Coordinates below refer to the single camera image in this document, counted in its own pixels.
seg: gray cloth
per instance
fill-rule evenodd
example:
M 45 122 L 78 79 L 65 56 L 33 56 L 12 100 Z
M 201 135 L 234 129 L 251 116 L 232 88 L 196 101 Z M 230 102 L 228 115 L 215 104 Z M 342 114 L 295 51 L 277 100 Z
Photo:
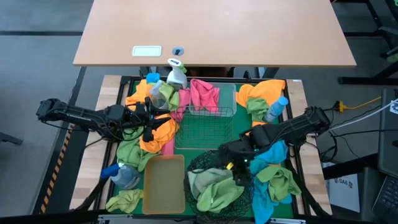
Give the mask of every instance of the gray cloth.
M 194 170 L 194 172 L 200 172 L 202 170 L 203 169 L 197 169 Z M 191 192 L 193 197 L 197 200 L 199 195 L 203 193 L 209 185 L 221 182 L 229 177 L 232 177 L 232 171 L 215 169 L 215 168 L 210 168 L 199 174 L 188 172 L 188 179 L 189 179 L 189 184 L 191 186 Z

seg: gray floor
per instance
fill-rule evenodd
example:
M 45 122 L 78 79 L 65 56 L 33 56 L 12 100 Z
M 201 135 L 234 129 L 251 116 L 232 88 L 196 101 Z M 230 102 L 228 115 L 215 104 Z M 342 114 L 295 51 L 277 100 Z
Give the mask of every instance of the gray floor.
M 382 3 L 373 1 L 383 22 L 395 26 Z M 83 30 L 92 0 L 0 0 L 0 30 Z M 364 5 L 335 4 L 344 31 L 372 31 L 375 26 Z M 67 101 L 78 68 L 72 65 L 80 37 L 0 36 L 0 131 L 24 140 L 23 145 L 0 144 L 0 216 L 30 213 L 40 187 L 40 179 L 51 154 L 57 130 L 37 121 L 40 100 L 59 98 Z M 330 107 L 336 100 L 358 105 L 380 95 L 380 86 L 342 86 L 338 76 L 371 76 L 386 65 L 379 54 L 387 48 L 381 39 L 348 39 L 358 66 L 356 68 L 284 68 L 276 78 L 303 80 L 309 105 Z M 246 68 L 240 68 L 241 77 Z M 104 75 L 137 75 L 137 68 L 89 68 L 81 88 L 78 105 L 94 108 Z M 335 122 L 372 108 L 335 115 Z M 379 116 L 343 128 L 337 133 L 375 129 Z M 353 151 L 365 156 L 377 151 L 376 133 L 347 137 Z M 332 145 L 331 138 L 319 137 L 321 151 Z M 354 159 L 339 141 L 336 160 Z

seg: yellow and black stripe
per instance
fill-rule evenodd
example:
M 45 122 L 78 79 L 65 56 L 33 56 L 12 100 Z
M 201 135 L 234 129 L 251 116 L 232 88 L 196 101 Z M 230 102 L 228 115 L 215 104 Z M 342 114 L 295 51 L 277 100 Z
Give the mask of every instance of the yellow and black stripe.
M 49 204 L 51 193 L 52 193 L 52 190 L 54 188 L 55 181 L 57 180 L 57 175 L 60 172 L 60 168 L 61 168 L 61 165 L 62 165 L 63 157 L 65 156 L 65 153 L 67 151 L 67 146 L 69 144 L 70 135 L 71 135 L 72 129 L 74 127 L 75 127 L 74 124 L 69 125 L 69 130 L 67 132 L 65 140 L 63 141 L 61 152 L 60 152 L 60 155 L 58 156 L 58 161 L 57 161 L 57 163 L 55 165 L 54 172 L 52 173 L 49 186 L 47 187 L 47 191 L 46 191 L 45 196 L 44 196 L 43 204 L 42 204 L 42 206 L 40 208 L 40 211 L 39 211 L 40 214 L 44 214 L 45 213 L 45 209 L 47 208 L 47 205 Z

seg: wooden platform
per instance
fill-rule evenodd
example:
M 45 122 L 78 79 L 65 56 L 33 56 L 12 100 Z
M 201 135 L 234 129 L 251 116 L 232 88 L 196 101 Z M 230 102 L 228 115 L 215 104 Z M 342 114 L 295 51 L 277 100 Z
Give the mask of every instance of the wooden platform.
M 96 110 L 101 110 L 109 105 L 115 104 L 116 98 L 118 96 L 120 79 L 121 76 L 116 75 L 106 75 L 104 77 L 96 105 Z M 303 83 L 301 80 L 287 80 L 287 86 L 289 89 L 290 104 L 292 106 L 293 116 L 301 115 L 304 112 L 304 109 L 307 107 Z M 125 92 L 123 99 L 127 97 L 128 88 L 125 87 L 124 89 Z M 98 134 L 90 133 L 87 143 L 93 142 L 99 138 L 100 137 Z M 312 138 L 307 138 L 307 141 L 316 144 L 315 140 Z M 105 147 L 106 142 L 102 141 L 86 149 L 81 162 L 78 178 L 76 180 L 76 186 L 73 192 L 70 208 L 76 208 L 79 206 L 97 184 L 104 159 Z M 109 161 L 112 161 L 115 152 L 116 144 L 113 146 Z M 326 191 L 325 180 L 323 179 L 322 167 L 317 149 L 311 145 L 305 144 L 301 147 L 300 156 L 307 188 L 315 197 L 315 200 L 317 200 L 317 202 L 322 206 L 322 208 L 331 214 L 329 198 Z M 109 181 L 103 189 L 100 208 L 104 208 L 105 206 L 108 188 Z M 304 214 L 301 197 L 297 197 L 297 203 L 299 213 Z

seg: light green cloth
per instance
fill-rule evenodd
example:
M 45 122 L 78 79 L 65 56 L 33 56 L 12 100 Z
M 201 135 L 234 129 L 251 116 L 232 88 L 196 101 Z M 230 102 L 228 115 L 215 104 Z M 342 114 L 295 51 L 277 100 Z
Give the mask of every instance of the light green cloth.
M 244 187 L 237 186 L 232 177 L 216 184 L 210 184 L 199 195 L 197 209 L 201 212 L 219 213 L 243 193 Z
M 197 169 L 194 170 L 194 172 L 200 172 L 202 170 L 203 169 Z M 222 170 L 210 168 L 198 174 L 188 172 L 188 180 L 191 186 L 191 192 L 193 197 L 197 200 L 199 195 L 203 193 L 210 184 L 218 183 L 229 177 L 232 177 L 232 171 L 228 169 Z
M 263 121 L 269 105 L 262 98 L 249 98 L 246 103 L 246 111 L 251 114 L 252 121 Z
M 175 111 L 180 105 L 180 95 L 174 91 L 174 88 L 169 84 L 163 82 L 159 88 L 159 92 L 166 97 L 167 104 L 169 105 L 169 111 Z
M 261 182 L 268 183 L 268 192 L 273 202 L 280 202 L 288 194 L 300 195 L 301 190 L 293 179 L 292 172 L 286 168 L 269 166 L 256 176 Z
M 123 134 L 123 138 L 125 140 L 135 139 L 132 141 L 121 142 L 116 151 L 118 162 L 123 162 L 127 165 L 133 166 L 137 168 L 138 172 L 142 172 L 144 170 L 145 165 L 150 158 L 160 154 L 160 152 L 150 153 L 139 147 L 139 136 L 142 134 L 142 130 L 144 130 L 143 127 L 139 127 L 135 133 L 133 132 L 133 129 L 124 130 L 126 133 L 132 133 L 131 135 Z
M 118 196 L 111 197 L 106 203 L 105 209 L 108 212 L 120 209 L 122 212 L 130 214 L 136 209 L 139 200 L 143 197 L 144 191 L 141 189 L 120 190 Z

